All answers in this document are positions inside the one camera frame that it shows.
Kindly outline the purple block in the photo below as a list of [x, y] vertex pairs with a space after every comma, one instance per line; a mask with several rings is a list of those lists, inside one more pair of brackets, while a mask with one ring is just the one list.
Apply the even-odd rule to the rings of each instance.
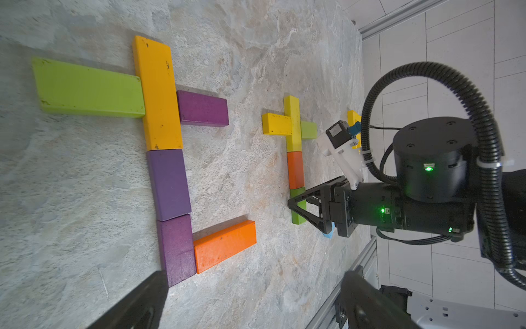
[[227, 100], [179, 90], [178, 107], [182, 125], [226, 127], [230, 124]]
[[191, 213], [183, 150], [148, 151], [147, 163], [157, 220], [165, 222]]
[[190, 215], [157, 222], [160, 263], [171, 288], [197, 273]]

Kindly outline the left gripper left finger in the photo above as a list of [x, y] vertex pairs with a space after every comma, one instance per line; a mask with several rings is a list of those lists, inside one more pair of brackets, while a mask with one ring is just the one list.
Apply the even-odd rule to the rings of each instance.
[[167, 273], [156, 271], [88, 328], [159, 328], [167, 295]]

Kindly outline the red-orange block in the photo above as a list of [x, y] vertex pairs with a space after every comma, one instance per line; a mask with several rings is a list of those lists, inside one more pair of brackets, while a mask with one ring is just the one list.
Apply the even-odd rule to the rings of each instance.
[[290, 189], [300, 189], [304, 187], [305, 181], [302, 151], [288, 152], [287, 163]]

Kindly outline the lime green small block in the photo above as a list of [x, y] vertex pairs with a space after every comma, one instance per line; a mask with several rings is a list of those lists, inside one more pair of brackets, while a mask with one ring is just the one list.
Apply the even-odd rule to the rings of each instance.
[[138, 76], [37, 57], [32, 68], [43, 112], [135, 119], [146, 114]]

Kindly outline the yellow triangle frame piece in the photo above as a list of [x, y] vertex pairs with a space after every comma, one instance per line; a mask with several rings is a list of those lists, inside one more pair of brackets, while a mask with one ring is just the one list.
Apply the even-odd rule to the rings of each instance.
[[356, 146], [353, 146], [353, 149], [360, 149], [361, 148], [361, 116], [354, 110], [348, 110], [347, 111], [347, 119], [349, 127], [351, 128], [351, 132], [355, 133], [355, 137], [358, 140], [358, 143]]

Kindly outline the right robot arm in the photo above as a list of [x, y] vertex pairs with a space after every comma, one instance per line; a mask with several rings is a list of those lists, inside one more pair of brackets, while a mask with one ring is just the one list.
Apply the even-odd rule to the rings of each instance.
[[[398, 129], [385, 151], [394, 157], [396, 174], [386, 175], [370, 146], [371, 113], [387, 86], [411, 77], [449, 89], [467, 118], [432, 117]], [[388, 241], [397, 230], [423, 233], [415, 246], [459, 242], [476, 230], [482, 257], [525, 288], [525, 171], [504, 171], [497, 122], [460, 71], [435, 62], [397, 67], [373, 85], [360, 122], [339, 121], [317, 141], [343, 174], [288, 200], [290, 210], [317, 230], [349, 237], [357, 226], [371, 226]]]

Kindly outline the aluminium rail frame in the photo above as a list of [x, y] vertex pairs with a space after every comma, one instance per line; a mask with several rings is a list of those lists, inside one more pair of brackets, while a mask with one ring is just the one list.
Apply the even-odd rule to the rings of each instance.
[[367, 281], [367, 272], [373, 267], [377, 254], [377, 239], [371, 237], [343, 277], [330, 293], [308, 328], [366, 328], [365, 312], [361, 303], [367, 301], [367, 294], [374, 287]]

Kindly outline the amber long block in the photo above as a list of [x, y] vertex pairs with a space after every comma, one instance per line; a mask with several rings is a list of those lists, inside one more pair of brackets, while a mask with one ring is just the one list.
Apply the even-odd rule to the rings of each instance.
[[142, 36], [132, 44], [145, 102], [142, 118], [147, 150], [184, 147], [171, 48]]

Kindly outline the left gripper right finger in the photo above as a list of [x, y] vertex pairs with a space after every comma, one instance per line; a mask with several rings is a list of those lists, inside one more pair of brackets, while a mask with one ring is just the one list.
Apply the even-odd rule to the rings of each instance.
[[419, 328], [355, 271], [347, 271], [342, 279], [340, 302], [350, 328]]

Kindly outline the orange long block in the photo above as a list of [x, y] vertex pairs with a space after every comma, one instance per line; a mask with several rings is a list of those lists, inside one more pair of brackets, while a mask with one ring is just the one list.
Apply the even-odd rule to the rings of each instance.
[[194, 241], [198, 274], [257, 244], [256, 222], [246, 220]]

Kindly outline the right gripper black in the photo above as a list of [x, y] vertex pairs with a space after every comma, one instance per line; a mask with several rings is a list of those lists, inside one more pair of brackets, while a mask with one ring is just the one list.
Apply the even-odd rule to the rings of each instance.
[[[319, 214], [301, 208], [302, 202], [316, 206]], [[350, 237], [359, 225], [389, 232], [405, 228], [404, 197], [397, 187], [361, 183], [352, 190], [343, 175], [291, 197], [288, 207], [323, 234], [333, 232], [332, 222], [340, 237]]]

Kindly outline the yellow short block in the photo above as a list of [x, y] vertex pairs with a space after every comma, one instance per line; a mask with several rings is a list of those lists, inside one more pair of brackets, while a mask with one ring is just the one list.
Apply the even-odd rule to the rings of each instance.
[[265, 113], [262, 115], [263, 134], [271, 136], [291, 136], [292, 120], [289, 116]]

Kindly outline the yellow long block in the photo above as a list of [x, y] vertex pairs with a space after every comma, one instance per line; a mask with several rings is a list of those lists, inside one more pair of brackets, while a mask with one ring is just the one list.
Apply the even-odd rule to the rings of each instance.
[[284, 98], [284, 112], [290, 117], [291, 135], [286, 136], [286, 150], [287, 152], [301, 152], [302, 138], [301, 138], [301, 117], [299, 99], [294, 96], [286, 96]]

